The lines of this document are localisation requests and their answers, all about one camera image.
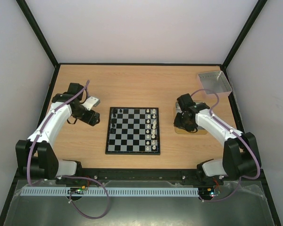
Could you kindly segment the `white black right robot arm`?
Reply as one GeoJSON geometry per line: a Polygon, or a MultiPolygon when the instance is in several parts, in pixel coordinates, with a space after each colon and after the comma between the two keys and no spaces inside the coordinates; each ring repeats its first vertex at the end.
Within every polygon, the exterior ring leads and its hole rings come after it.
{"type": "Polygon", "coordinates": [[[257,140],[251,132],[244,133],[228,125],[204,102],[194,102],[190,94],[178,97],[180,112],[174,126],[189,133],[201,127],[211,134],[223,147],[223,157],[198,164],[196,179],[205,185],[214,176],[231,179],[257,179],[260,176],[261,159],[257,140]]]}

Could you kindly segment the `black frame post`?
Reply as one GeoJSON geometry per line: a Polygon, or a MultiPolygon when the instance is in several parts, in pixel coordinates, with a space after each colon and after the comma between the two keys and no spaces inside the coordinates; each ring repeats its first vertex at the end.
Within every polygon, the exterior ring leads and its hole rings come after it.
{"type": "Polygon", "coordinates": [[[43,50],[45,51],[47,57],[49,58],[50,62],[54,66],[54,68],[57,68],[59,63],[54,56],[53,51],[51,50],[42,30],[40,29],[35,17],[33,16],[33,13],[31,12],[27,2],[25,0],[16,0],[18,6],[20,7],[23,15],[25,16],[26,20],[28,21],[30,27],[32,28],[34,34],[36,35],[39,43],[41,44],[43,50]]]}
{"type": "Polygon", "coordinates": [[[247,34],[251,30],[253,24],[255,23],[256,19],[258,18],[259,14],[263,10],[264,6],[266,5],[267,0],[258,0],[256,5],[254,6],[251,14],[249,15],[248,19],[246,20],[243,28],[241,29],[237,39],[235,40],[233,46],[231,47],[227,57],[225,58],[222,67],[227,68],[234,58],[235,54],[237,53],[239,47],[243,43],[244,39],[246,38],[247,34]]]}

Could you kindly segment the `black white chess board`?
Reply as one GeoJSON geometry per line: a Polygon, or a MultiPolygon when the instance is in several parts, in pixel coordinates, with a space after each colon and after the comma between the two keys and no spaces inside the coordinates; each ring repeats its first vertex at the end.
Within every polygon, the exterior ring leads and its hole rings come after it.
{"type": "Polygon", "coordinates": [[[111,107],[109,111],[108,132],[105,154],[135,154],[135,155],[160,155],[160,129],[159,109],[157,107],[111,107]],[[145,116],[147,109],[157,109],[157,148],[155,152],[146,151],[145,145],[145,116]],[[112,113],[117,112],[116,124],[112,113]]]}

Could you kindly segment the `black chess king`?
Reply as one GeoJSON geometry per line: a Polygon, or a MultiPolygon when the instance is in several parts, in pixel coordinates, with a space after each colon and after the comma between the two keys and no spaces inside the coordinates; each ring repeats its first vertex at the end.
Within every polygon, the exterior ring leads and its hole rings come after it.
{"type": "Polygon", "coordinates": [[[115,128],[111,128],[110,133],[111,134],[115,134],[116,133],[116,129],[115,128]]]}

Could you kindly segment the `white chess piece row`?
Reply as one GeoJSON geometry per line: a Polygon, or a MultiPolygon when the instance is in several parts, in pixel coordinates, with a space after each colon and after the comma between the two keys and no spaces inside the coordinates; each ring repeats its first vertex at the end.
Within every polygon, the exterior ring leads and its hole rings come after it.
{"type": "Polygon", "coordinates": [[[145,116],[146,151],[155,152],[157,148],[157,109],[147,109],[145,116]]]}

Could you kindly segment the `black frame post left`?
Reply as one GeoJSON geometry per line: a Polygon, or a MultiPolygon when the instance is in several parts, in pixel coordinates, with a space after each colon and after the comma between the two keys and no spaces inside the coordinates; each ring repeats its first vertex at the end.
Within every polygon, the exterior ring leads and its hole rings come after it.
{"type": "Polygon", "coordinates": [[[25,16],[26,20],[28,21],[30,27],[32,28],[34,34],[36,35],[39,43],[41,44],[43,50],[45,51],[47,57],[49,58],[50,62],[54,66],[54,68],[57,68],[59,63],[54,56],[53,51],[51,50],[42,30],[40,29],[35,17],[33,16],[33,13],[31,12],[27,2],[25,0],[16,0],[18,6],[20,7],[23,15],[25,16]]]}

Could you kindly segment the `black frame post right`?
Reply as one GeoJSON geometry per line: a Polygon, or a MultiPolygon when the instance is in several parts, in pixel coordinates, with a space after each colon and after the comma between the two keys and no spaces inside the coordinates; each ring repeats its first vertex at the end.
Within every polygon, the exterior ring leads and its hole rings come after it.
{"type": "Polygon", "coordinates": [[[267,0],[258,0],[256,5],[254,6],[251,14],[249,15],[248,19],[246,20],[243,28],[241,29],[237,39],[235,40],[233,46],[231,47],[227,57],[225,58],[222,67],[227,68],[234,58],[235,54],[237,53],[239,47],[243,43],[244,39],[246,38],[247,34],[251,30],[253,24],[255,23],[256,19],[258,18],[259,14],[263,10],[264,6],[266,5],[267,0]]]}

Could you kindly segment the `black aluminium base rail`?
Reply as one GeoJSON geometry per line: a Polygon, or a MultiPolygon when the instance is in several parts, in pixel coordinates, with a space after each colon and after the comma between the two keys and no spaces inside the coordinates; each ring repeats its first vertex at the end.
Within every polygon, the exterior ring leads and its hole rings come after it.
{"type": "Polygon", "coordinates": [[[238,178],[205,176],[199,169],[88,169],[79,167],[75,177],[88,177],[100,182],[108,181],[167,181],[179,182],[182,185],[206,187],[213,186],[215,182],[220,185],[224,181],[236,181],[238,178]]]}

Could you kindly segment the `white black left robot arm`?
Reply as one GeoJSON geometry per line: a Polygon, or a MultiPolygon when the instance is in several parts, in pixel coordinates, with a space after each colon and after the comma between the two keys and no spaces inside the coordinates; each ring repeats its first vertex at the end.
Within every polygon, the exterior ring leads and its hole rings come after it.
{"type": "Polygon", "coordinates": [[[73,176],[79,163],[59,160],[53,146],[63,125],[73,117],[90,126],[100,122],[100,114],[93,110],[100,103],[88,93],[88,85],[70,83],[68,90],[52,98],[50,109],[38,128],[26,140],[16,143],[16,156],[19,173],[26,176],[29,185],[32,178],[54,179],[73,176]]]}

